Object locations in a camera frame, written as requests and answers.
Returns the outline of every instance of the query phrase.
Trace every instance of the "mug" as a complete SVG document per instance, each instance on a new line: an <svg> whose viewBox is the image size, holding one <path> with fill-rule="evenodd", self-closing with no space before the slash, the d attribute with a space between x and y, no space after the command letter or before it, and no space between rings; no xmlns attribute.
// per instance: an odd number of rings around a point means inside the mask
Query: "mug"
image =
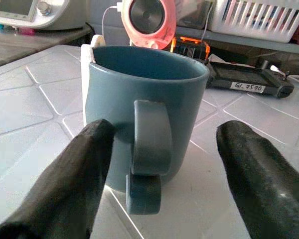
<svg viewBox="0 0 299 239"><path fill-rule="evenodd" d="M126 192L128 213L156 214L161 184L182 165L209 71L162 50L100 46L90 48L90 62L85 50L85 123L106 119L117 129L106 183Z"/></svg>

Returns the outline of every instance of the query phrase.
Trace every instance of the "label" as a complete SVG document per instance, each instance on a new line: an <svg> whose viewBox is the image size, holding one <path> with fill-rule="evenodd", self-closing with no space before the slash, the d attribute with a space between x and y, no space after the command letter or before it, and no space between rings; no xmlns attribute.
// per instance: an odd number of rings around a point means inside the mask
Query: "label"
<svg viewBox="0 0 299 239"><path fill-rule="evenodd" d="M230 88L234 89L234 90L240 90L240 91L250 91L250 92L256 92L256 93L262 93L262 92L264 92L266 86L233 82L231 84Z"/></svg>

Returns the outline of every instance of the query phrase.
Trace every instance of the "charging cable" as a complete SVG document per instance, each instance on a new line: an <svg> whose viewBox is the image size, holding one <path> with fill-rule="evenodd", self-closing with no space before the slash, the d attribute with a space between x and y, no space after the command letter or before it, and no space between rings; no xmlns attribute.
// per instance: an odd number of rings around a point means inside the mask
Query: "charging cable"
<svg viewBox="0 0 299 239"><path fill-rule="evenodd" d="M209 15L211 13L211 10L213 9L213 6L214 6L214 2L212 2L211 6L210 6L210 9L208 11L208 14L207 14L207 17L206 17L206 22L205 22L205 28L204 28L204 32L203 32L203 35L201 37L201 41L203 41L204 37L205 37L205 34L206 34L206 30L207 30L207 25L208 25L208 20L209 20Z"/></svg>
<svg viewBox="0 0 299 239"><path fill-rule="evenodd" d="M103 13L103 17L102 17L102 36L104 37L104 18L105 18L105 14L106 12L111 9L111 8L115 8L117 9L118 12L122 12L122 8L123 8L123 3L122 2L118 2L116 3L116 6L110 6L107 9L105 9L104 13Z"/></svg>

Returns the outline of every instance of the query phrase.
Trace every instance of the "plastic basket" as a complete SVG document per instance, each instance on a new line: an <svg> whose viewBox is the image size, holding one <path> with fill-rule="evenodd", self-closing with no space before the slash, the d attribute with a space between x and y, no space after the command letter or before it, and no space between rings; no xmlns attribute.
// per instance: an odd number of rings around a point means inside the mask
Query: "plastic basket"
<svg viewBox="0 0 299 239"><path fill-rule="evenodd" d="M299 26L299 0L218 0L208 29L289 42Z"/></svg>

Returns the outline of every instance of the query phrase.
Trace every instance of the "white tiled countertop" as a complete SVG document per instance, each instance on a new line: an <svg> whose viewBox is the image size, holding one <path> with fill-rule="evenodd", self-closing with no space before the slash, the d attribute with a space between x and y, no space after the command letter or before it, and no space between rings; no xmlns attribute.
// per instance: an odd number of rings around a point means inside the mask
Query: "white tiled countertop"
<svg viewBox="0 0 299 239"><path fill-rule="evenodd" d="M80 48L55 46L0 67L0 222L83 127ZM92 239L246 239L216 146L216 128L241 120L299 171L299 85L285 99L207 89L184 163L162 189L161 211L128 216L106 187Z"/></svg>

